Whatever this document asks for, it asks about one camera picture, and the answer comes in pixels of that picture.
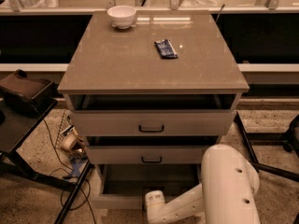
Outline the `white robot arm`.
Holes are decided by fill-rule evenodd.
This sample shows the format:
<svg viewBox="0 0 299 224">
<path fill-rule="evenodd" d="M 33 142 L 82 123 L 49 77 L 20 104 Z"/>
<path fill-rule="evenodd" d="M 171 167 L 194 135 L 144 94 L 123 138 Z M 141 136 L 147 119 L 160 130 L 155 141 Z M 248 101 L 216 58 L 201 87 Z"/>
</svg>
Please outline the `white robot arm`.
<svg viewBox="0 0 299 224">
<path fill-rule="evenodd" d="M 215 145 L 204 154 L 201 183 L 171 202 L 164 194 L 145 195 L 149 224 L 170 224 L 204 214 L 206 224 L 261 224 L 254 195 L 260 187 L 254 167 L 236 149 Z"/>
</svg>

